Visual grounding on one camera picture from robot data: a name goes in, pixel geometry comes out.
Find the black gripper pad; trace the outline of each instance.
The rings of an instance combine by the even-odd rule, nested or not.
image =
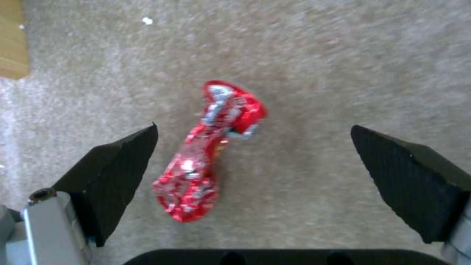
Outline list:
[[[85,236],[105,244],[134,197],[157,144],[157,126],[94,147],[53,188],[71,195]]]
[[[471,177],[431,148],[355,125],[351,137],[383,200],[425,243],[445,241]]]

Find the candy wrapper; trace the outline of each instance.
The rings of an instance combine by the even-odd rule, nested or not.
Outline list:
[[[206,106],[163,175],[152,183],[157,201],[173,219],[187,223],[203,217],[219,195],[212,163],[229,138],[250,138],[267,116],[262,103],[237,85],[204,84]]]

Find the white debris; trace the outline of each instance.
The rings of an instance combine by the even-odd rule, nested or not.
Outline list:
[[[149,18],[149,17],[145,17],[142,19],[142,23],[146,24],[146,25],[151,25],[154,21]]]

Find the beige carpet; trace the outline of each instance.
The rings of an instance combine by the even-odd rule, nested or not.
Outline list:
[[[96,264],[156,248],[439,255],[383,203],[349,130],[428,144],[471,172],[469,1],[25,0],[24,11],[32,72],[0,79],[0,202],[20,209],[91,147],[159,126]],[[211,214],[183,225],[150,183],[196,123],[210,78],[244,84],[270,117],[224,152]]]

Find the red foil wrapper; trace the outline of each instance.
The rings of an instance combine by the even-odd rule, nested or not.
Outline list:
[[[204,115],[160,178],[152,183],[157,201],[173,219],[203,217],[219,195],[212,163],[229,138],[250,138],[267,116],[262,103],[241,87],[211,80],[204,84]]]

